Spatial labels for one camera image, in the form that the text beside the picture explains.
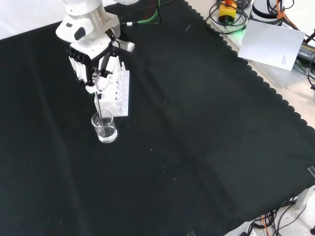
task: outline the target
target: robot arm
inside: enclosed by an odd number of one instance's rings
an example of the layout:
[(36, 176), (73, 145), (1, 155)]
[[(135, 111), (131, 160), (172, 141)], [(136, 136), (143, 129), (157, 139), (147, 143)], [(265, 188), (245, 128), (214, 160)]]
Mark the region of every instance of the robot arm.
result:
[[(118, 56), (113, 53), (113, 44), (121, 33), (120, 22), (118, 16), (105, 12), (103, 7), (103, 4), (108, 5), (112, 0), (103, 0), (104, 2), (102, 0), (63, 1), (67, 15), (57, 28), (56, 34), (62, 40), (71, 43), (68, 56), (78, 82), (84, 84), (89, 93), (99, 93), (105, 97), (106, 90), (107, 95), (113, 92), (117, 94), (119, 86), (116, 85), (116, 82), (119, 80), (125, 82), (128, 73), (124, 66), (121, 66)], [(133, 4), (139, 0), (115, 1), (122, 4)], [(120, 41), (118, 45), (128, 44), (131, 43)], [(107, 65), (113, 61), (115, 62), (114, 69), (108, 72)], [(111, 80), (116, 81), (114, 86), (109, 86)], [(113, 115), (121, 115), (121, 111), (119, 112), (117, 109), (116, 112), (111, 112)]]

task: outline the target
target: orange cable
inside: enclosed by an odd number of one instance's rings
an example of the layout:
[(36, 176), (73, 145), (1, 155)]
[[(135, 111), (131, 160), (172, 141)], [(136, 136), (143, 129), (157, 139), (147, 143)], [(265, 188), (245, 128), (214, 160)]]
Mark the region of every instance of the orange cable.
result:
[(286, 18), (287, 21), (289, 21), (295, 28), (297, 28), (297, 26), (288, 18), (288, 16), (285, 14), (284, 11), (280, 11), (279, 8), (279, 0), (277, 0), (277, 18), (278, 19), (282, 19), (282, 18)]
[(267, 229), (267, 227), (266, 227), (264, 218), (262, 217), (262, 215), (261, 215), (260, 217), (261, 217), (261, 221), (262, 221), (262, 223), (264, 224), (264, 227), (265, 227), (265, 229), (266, 229), (267, 235), (270, 236), (270, 233), (269, 233), (269, 231), (268, 231), (268, 229)]

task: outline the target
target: clear glass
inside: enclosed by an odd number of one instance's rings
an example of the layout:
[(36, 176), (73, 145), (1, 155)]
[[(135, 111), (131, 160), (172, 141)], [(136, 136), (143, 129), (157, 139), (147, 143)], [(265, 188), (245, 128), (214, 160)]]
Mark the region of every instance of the clear glass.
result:
[(102, 110), (100, 119), (99, 112), (92, 116), (92, 125), (95, 128), (98, 139), (102, 143), (111, 143), (117, 138), (117, 129), (114, 124), (114, 118), (109, 111)]

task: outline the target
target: white wall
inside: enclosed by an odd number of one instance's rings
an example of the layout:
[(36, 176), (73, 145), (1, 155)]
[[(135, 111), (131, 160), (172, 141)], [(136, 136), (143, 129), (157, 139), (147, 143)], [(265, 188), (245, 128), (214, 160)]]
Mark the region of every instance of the white wall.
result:
[(62, 0), (0, 0), (0, 39), (62, 21)]

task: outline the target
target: green cable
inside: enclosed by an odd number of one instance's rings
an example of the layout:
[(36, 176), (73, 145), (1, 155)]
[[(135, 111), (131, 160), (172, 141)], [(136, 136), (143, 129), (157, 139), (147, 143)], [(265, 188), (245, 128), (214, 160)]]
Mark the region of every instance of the green cable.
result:
[(155, 13), (154, 13), (153, 16), (151, 16), (151, 17), (150, 17), (149, 19), (147, 19), (147, 20), (138, 21), (138, 24), (145, 24), (145, 23), (148, 23), (148, 22), (154, 20), (157, 16), (158, 16), (158, 9), (156, 9), (156, 11), (155, 11)]

